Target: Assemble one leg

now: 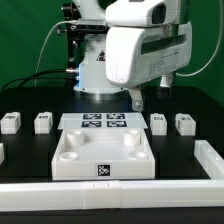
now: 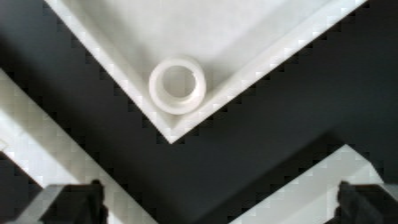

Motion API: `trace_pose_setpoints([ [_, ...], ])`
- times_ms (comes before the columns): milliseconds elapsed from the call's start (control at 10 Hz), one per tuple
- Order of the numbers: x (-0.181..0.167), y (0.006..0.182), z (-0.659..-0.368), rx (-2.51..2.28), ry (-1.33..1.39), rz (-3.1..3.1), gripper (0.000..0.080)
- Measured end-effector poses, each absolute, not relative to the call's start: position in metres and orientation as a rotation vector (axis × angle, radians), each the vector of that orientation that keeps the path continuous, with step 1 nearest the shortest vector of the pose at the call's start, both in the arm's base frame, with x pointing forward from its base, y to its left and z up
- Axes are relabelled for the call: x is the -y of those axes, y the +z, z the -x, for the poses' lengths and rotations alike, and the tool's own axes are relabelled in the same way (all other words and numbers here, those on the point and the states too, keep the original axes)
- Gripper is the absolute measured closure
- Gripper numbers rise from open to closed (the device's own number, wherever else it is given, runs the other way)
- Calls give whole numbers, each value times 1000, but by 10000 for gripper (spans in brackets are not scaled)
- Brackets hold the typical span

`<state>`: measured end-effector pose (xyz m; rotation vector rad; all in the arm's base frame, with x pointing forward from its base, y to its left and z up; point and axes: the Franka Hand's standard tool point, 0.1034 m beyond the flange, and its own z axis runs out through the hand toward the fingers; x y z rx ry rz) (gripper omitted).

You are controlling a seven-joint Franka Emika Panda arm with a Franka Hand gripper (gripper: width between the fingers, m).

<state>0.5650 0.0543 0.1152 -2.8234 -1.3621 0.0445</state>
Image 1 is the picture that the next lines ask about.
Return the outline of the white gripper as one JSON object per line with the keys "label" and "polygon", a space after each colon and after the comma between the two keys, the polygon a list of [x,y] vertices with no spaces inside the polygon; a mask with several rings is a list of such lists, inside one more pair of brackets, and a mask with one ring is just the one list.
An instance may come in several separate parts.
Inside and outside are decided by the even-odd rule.
{"label": "white gripper", "polygon": [[112,27],[106,37],[106,76],[111,84],[129,88],[132,109],[141,112],[141,88],[135,86],[162,76],[158,97],[168,99],[174,80],[171,72],[187,66],[191,52],[190,22],[180,25],[176,34],[167,27]]}

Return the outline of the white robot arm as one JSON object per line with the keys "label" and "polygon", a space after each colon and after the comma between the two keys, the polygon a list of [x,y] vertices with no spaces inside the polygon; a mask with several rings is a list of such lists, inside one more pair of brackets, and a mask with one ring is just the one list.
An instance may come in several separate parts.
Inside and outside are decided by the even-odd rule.
{"label": "white robot arm", "polygon": [[96,101],[127,91],[132,109],[144,108],[141,85],[160,78],[158,97],[167,99],[176,71],[189,64],[192,26],[190,0],[72,0],[80,13],[75,24],[86,41],[79,65],[82,96]]}

